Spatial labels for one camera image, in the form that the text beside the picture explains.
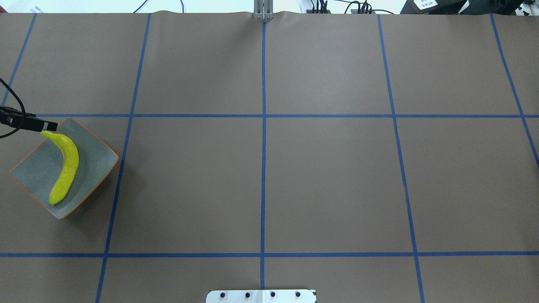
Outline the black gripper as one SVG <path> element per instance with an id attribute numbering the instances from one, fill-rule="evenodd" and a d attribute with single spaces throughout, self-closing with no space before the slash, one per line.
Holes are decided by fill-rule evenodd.
<path id="1" fill-rule="evenodd" d="M 56 132 L 58 123 L 36 118 L 35 114 L 11 107 L 0 107 L 0 122 L 11 128 L 23 128 L 31 132 Z"/>

